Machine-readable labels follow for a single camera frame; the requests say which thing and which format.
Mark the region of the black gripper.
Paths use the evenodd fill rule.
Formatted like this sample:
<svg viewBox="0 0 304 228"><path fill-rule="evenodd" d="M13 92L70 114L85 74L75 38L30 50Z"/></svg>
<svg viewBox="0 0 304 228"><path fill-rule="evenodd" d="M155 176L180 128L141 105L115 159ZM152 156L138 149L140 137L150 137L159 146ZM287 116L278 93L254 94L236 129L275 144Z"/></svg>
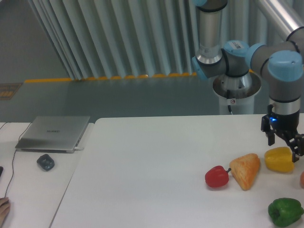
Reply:
<svg viewBox="0 0 304 228"><path fill-rule="evenodd" d="M304 155L304 135L298 133L299 114L277 114L272 104L267 107L267 114L262 117L261 131L266 133L268 146L275 143L274 130L281 139L285 141L292 151L292 162L297 162Z"/></svg>

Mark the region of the person's hand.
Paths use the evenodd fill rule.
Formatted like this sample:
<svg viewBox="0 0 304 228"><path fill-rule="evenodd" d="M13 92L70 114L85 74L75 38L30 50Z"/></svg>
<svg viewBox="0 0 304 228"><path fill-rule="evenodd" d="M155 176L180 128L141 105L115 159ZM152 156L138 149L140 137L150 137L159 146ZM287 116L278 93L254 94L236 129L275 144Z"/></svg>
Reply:
<svg viewBox="0 0 304 228"><path fill-rule="evenodd" d="M8 197L0 199L0 224L4 222L6 216L10 211L10 201Z"/></svg>

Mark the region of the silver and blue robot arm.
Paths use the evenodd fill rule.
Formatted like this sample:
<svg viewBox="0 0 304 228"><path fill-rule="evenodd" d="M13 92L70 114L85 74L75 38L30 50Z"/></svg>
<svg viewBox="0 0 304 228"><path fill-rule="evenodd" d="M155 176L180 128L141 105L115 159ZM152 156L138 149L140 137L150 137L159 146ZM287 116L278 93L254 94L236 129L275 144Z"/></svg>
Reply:
<svg viewBox="0 0 304 228"><path fill-rule="evenodd" d="M198 77L218 78L214 91L227 100L253 96L259 90L257 80L269 84L267 113L261 130L268 145L283 139L292 151L292 161L304 154L304 136L297 131L300 97L304 83L304 22L282 0L258 0L257 7L274 25L283 42L267 46L231 40L219 45L225 0L195 0L199 11L199 49L192 58Z"/></svg>

